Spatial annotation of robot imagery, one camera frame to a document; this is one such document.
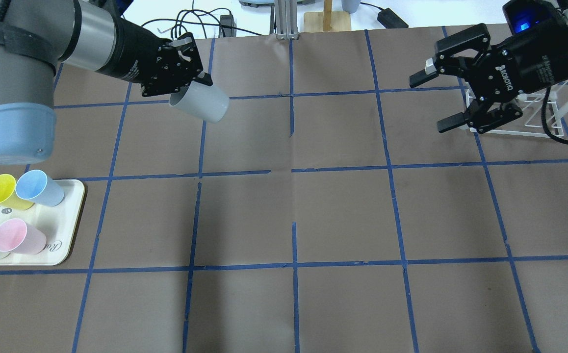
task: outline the white table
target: white table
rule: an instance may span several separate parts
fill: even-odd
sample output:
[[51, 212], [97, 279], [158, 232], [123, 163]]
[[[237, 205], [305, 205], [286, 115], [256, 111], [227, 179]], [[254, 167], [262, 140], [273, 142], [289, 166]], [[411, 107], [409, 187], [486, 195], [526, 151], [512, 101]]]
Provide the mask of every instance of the white table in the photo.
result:
[[[505, 23], [502, 5], [506, 0], [367, 0], [366, 2], [380, 6], [390, 7], [410, 27], [427, 26], [458, 26], [472, 25], [475, 23]], [[133, 4], [125, 12], [125, 18], [137, 25], [154, 18], [175, 18], [182, 9], [190, 9], [192, 0], [134, 0]], [[269, 6], [259, 8], [241, 6], [238, 0], [195, 0], [195, 8], [205, 11], [217, 7], [227, 7], [234, 14], [238, 27], [248, 29], [261, 34], [268, 34], [271, 10]], [[307, 11], [322, 11], [323, 1], [316, 0], [314, 4], [298, 5], [297, 18], [300, 32], [304, 31], [304, 13]], [[342, 11], [339, 0], [333, 4], [334, 11]], [[351, 15], [352, 30], [377, 29], [383, 26], [376, 20], [380, 10], [375, 7], [361, 4], [358, 11]], [[215, 12], [217, 18], [227, 11]], [[209, 16], [201, 17], [204, 22], [215, 23]], [[186, 21], [199, 22], [193, 15], [188, 15]], [[156, 22], [147, 25], [146, 28], [158, 34], [157, 29], [167, 29], [172, 22]], [[203, 38], [201, 25], [186, 25], [192, 31], [195, 38]], [[208, 38], [218, 36], [217, 26], [207, 26]], [[237, 31], [237, 36], [252, 35]]]

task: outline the metal post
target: metal post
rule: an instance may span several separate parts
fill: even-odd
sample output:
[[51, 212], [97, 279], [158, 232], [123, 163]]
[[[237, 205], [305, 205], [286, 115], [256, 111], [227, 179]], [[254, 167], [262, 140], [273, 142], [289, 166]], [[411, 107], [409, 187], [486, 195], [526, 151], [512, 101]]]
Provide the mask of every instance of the metal post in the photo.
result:
[[297, 0], [275, 0], [275, 36], [280, 40], [299, 38]]

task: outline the white stand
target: white stand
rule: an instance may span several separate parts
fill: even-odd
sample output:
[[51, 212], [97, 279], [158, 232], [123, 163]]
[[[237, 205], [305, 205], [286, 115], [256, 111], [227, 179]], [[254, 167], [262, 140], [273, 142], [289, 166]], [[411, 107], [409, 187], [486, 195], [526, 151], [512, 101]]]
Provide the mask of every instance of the white stand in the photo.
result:
[[[554, 114], [548, 117], [547, 121], [550, 125], [550, 130], [552, 130], [553, 134], [558, 137], [564, 136], [563, 126], [561, 124], [561, 118], [568, 113], [568, 101], [562, 105], [561, 108], [558, 107], [558, 92], [567, 85], [568, 80], [565, 81], [562, 85], [557, 85], [553, 87], [550, 92], [550, 96], [548, 98], [548, 104], [551, 104], [552, 110]], [[526, 129], [523, 130], [512, 130], [512, 129], [495, 129], [487, 132], [487, 134], [506, 134], [506, 135], [517, 135], [517, 136], [532, 136], [532, 137], [539, 137], [539, 138], [548, 138], [543, 132], [542, 124], [541, 124], [541, 106], [542, 101], [545, 95], [545, 91], [539, 91], [531, 94], [520, 94], [517, 97], [519, 101], [520, 108], [522, 112], [524, 112], [524, 118], [528, 116], [528, 119], [524, 122], [524, 127]], [[471, 103], [474, 99], [472, 94], [471, 88], [468, 88], [465, 92], [465, 99], [467, 104]], [[476, 132], [476, 130], [472, 127], [469, 128], [471, 132]]]

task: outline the black strap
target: black strap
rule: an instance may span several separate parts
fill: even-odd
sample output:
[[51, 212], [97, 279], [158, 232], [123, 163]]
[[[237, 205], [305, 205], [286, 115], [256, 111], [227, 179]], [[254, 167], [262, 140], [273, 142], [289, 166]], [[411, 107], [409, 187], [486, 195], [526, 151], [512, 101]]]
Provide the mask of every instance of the black strap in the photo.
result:
[[41, 36], [0, 22], [0, 45], [10, 53], [28, 56], [49, 64], [55, 73], [57, 65], [55, 49]]
[[69, 58], [71, 54], [73, 54], [75, 47], [77, 47], [77, 43], [79, 41], [79, 35], [81, 34], [81, 4], [79, 3], [79, 0], [73, 0], [73, 7], [75, 9], [73, 35], [71, 35], [71, 41], [68, 43], [68, 47], [66, 47], [66, 50], [64, 51], [62, 56], [57, 59], [60, 62], [63, 62], [64, 60]]

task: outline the white tray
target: white tray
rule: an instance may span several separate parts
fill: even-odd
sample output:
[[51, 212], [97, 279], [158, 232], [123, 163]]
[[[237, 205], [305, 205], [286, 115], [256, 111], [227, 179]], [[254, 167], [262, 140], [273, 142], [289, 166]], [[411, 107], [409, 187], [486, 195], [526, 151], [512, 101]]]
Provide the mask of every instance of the white tray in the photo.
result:
[[19, 211], [0, 206], [0, 224], [8, 219], [20, 218], [35, 226], [47, 237], [44, 250], [35, 255], [11, 253], [0, 259], [0, 265], [11, 266], [53, 266], [68, 257], [73, 243], [79, 211], [83, 203], [86, 187], [75, 179], [56, 180], [64, 188], [64, 200], [55, 207], [38, 205]]

